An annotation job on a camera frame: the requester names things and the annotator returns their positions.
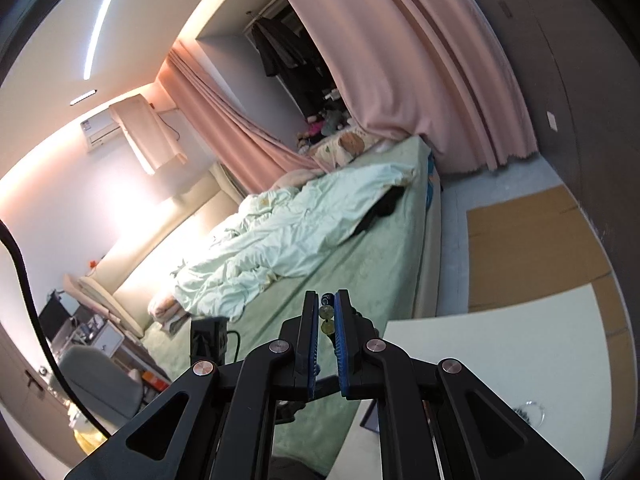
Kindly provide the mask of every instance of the ceiling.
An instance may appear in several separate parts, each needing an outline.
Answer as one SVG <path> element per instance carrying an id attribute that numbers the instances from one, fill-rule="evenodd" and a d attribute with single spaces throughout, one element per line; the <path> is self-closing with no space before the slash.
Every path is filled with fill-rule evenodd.
<path id="1" fill-rule="evenodd" d="M 247 15 L 251 10 L 255 14 L 260 12 L 271 0 L 225 0 L 204 26 L 199 38 L 211 36 L 230 36 L 242 34 L 244 28 L 252 20 Z"/>
<path id="2" fill-rule="evenodd" d="M 102 0 L 61 0 L 37 28 L 0 87 L 0 178 L 69 121 L 156 78 L 200 0 L 112 0 L 82 79 Z M 94 96 L 69 103 L 91 89 Z"/>

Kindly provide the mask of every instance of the gray floor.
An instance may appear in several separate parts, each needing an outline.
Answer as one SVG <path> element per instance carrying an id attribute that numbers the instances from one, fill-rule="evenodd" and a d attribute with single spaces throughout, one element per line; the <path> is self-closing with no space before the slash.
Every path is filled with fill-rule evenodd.
<path id="1" fill-rule="evenodd" d="M 540 155 L 514 161 L 498 171 L 442 179 L 442 256 L 437 316 L 466 314 L 469 298 L 469 249 L 466 212 L 562 184 Z"/>

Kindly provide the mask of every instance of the metal screw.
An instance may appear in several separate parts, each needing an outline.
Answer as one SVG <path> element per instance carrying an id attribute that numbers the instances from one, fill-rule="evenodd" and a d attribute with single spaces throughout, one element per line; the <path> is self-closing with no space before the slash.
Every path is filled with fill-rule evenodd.
<path id="1" fill-rule="evenodd" d="M 382 352 L 386 348 L 386 343 L 382 339 L 369 339 L 367 341 L 367 349 L 372 352 Z"/>
<path id="2" fill-rule="evenodd" d="M 442 362 L 442 369 L 446 371 L 447 374 L 457 374 L 462 370 L 462 365 L 455 359 L 446 359 Z"/>
<path id="3" fill-rule="evenodd" d="M 269 350 L 271 350 L 274 354 L 282 354 L 283 352 L 289 350 L 289 343 L 283 341 L 282 339 L 276 339 L 276 341 L 271 341 Z"/>
<path id="4" fill-rule="evenodd" d="M 196 375 L 209 375 L 215 366 L 209 361 L 198 361 L 193 365 L 193 373 Z"/>

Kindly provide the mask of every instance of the green bed sheet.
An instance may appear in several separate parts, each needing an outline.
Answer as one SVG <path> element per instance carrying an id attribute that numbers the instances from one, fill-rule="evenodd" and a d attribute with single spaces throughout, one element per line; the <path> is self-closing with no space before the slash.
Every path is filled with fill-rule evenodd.
<path id="1" fill-rule="evenodd" d="M 246 306 L 241 319 L 229 325 L 242 336 L 239 359 L 276 339 L 285 319 L 300 315 L 307 290 L 322 295 L 348 289 L 353 306 L 372 320 L 380 333 L 390 319 L 411 317 L 424 239 L 429 152 L 420 139 L 412 137 L 389 152 L 366 153 L 352 163 L 402 162 L 416 167 L 418 175 L 391 216 L 378 219 L 367 232 L 350 238 L 313 275 L 276 282 Z M 145 333 L 143 344 L 172 380 L 190 365 L 189 336 L 189 322 L 173 338 L 160 331 L 157 323 Z M 226 362 L 233 360 L 235 344 L 231 336 Z M 318 364 L 319 377 L 336 373 L 334 350 L 322 333 Z M 327 475 L 357 408 L 357 401 L 345 400 L 340 394 L 308 404 L 296 414 L 295 422 L 276 426 L 273 453 L 301 460 Z"/>

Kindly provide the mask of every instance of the triangular cutout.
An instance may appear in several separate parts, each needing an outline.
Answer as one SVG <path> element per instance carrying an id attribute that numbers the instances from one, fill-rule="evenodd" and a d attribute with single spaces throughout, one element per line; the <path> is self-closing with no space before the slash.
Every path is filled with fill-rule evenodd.
<path id="1" fill-rule="evenodd" d="M 524 439 L 520 433 L 500 416 L 481 394 L 475 391 L 468 392 L 466 402 L 490 458 L 500 458 L 524 446 Z"/>
<path id="2" fill-rule="evenodd" d="M 189 396 L 184 392 L 174 395 L 154 416 L 129 436 L 126 446 L 152 460 L 162 460 L 188 401 Z"/>

